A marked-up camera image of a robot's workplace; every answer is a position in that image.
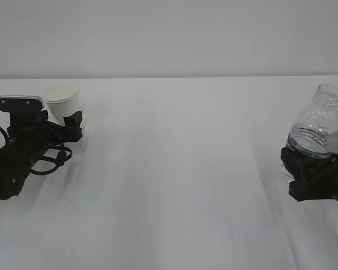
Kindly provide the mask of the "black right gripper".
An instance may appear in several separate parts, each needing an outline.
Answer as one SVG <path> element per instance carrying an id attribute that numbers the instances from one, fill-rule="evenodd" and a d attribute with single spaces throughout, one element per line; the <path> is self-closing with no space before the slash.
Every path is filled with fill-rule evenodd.
<path id="1" fill-rule="evenodd" d="M 289 185 L 288 193 L 296 201 L 338 202 L 338 155 L 312 157 L 284 147 L 281 161 L 283 178 Z"/>

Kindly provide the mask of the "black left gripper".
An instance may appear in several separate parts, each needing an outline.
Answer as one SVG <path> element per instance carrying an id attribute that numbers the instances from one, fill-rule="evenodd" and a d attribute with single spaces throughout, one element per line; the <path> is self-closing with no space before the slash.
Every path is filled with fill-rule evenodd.
<path id="1" fill-rule="evenodd" d="M 82 112 L 63 117 L 64 125 L 48 119 L 47 112 L 10 116 L 10 126 L 0 127 L 5 139 L 0 147 L 0 200 L 19 195 L 30 174 L 46 176 L 72 157 L 67 142 L 82 136 Z"/>

